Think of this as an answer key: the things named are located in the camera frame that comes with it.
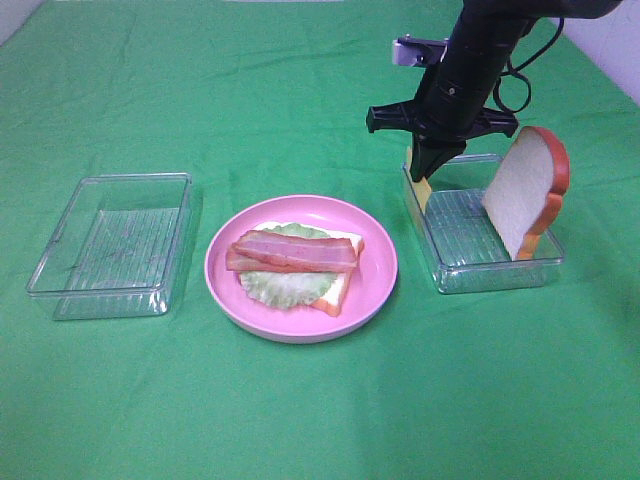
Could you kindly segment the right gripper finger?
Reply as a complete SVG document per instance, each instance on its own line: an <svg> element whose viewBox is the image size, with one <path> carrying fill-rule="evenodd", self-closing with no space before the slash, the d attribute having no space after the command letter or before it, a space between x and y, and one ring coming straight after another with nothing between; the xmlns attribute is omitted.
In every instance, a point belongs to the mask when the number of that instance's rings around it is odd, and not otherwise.
<svg viewBox="0 0 640 480"><path fill-rule="evenodd" d="M429 179L441 166L464 152L465 134L445 131L412 133L410 176L414 182Z"/></svg>

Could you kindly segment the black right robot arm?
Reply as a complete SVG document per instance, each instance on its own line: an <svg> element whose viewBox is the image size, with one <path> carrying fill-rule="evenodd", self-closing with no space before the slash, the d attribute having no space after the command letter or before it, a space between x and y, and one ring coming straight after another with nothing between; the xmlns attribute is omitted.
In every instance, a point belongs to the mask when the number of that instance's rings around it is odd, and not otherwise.
<svg viewBox="0 0 640 480"><path fill-rule="evenodd" d="M489 109L485 103L497 97L502 76L519 75L511 54L538 19L596 19L618 5L616 1L466 1L447 40L397 39L396 61L425 72L412 99L369 108L367 128L410 132L411 178L428 179L462 154L468 140L515 133L514 111L503 105Z"/></svg>

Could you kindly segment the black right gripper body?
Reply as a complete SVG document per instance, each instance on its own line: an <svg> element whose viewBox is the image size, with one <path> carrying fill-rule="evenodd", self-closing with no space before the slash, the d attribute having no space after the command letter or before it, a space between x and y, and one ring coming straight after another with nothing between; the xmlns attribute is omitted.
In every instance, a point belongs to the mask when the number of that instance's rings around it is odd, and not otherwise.
<svg viewBox="0 0 640 480"><path fill-rule="evenodd" d="M512 113L488 109L474 101L433 97L371 106L366 126L370 133L402 130L424 143L448 145L493 133L511 137L518 121Z"/></svg>

